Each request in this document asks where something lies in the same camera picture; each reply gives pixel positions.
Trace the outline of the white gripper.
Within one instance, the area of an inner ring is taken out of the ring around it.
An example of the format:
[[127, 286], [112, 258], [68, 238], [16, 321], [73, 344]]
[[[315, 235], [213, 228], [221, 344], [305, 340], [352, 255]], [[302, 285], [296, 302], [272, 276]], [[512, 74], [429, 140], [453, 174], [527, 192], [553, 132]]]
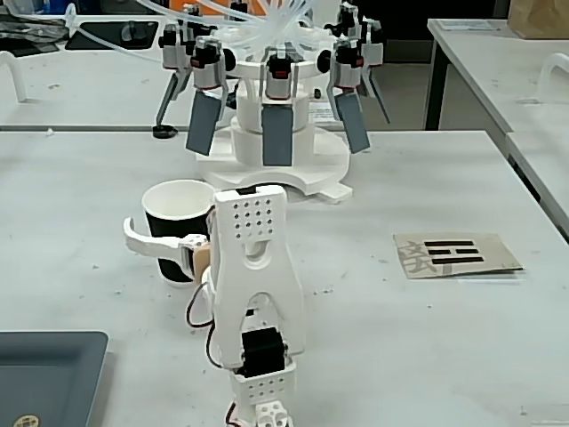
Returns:
[[190, 234], [182, 240], [175, 237], [154, 238], [134, 230], [133, 218], [123, 222], [126, 246], [136, 254], [175, 262], [192, 280], [200, 282], [211, 263], [211, 242], [205, 235]]

